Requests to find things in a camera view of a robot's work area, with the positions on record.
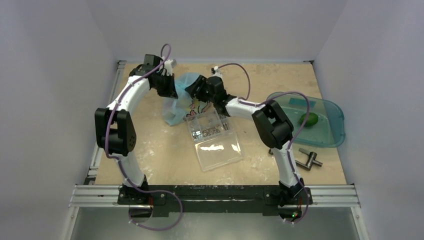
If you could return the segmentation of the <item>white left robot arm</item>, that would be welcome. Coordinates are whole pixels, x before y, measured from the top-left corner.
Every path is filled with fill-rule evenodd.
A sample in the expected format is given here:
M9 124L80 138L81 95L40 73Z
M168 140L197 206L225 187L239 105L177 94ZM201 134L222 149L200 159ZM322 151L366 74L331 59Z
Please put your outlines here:
M152 89L161 97L177 98L174 79L173 67L169 64L141 64L131 71L114 101L94 112L97 146L104 150L108 159L115 161L123 177L117 200L119 205L147 204L157 195L169 194L167 190L149 189L146 175L134 155L137 134L132 113Z

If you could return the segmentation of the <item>light blue plastic bag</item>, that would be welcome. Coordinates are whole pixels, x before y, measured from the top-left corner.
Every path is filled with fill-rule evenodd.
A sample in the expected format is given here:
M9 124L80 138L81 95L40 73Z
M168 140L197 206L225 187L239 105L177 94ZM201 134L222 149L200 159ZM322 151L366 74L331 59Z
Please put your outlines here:
M175 126L184 122L187 117L206 112L211 104L199 101L185 91L201 75L195 72L187 72L179 76L174 81L177 99L165 98L162 105L162 118L169 126Z

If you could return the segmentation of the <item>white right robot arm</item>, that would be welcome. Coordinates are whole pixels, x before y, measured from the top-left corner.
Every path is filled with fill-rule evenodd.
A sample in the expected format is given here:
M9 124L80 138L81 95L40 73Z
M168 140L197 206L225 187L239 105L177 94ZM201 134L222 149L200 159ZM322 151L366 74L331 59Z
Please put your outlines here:
M199 76L185 88L190 97L213 104L217 113L253 121L258 135L273 153L279 175L279 205L300 204L308 206L312 195L296 166L293 154L294 126L280 105L274 100L256 103L242 100L227 93L218 76Z

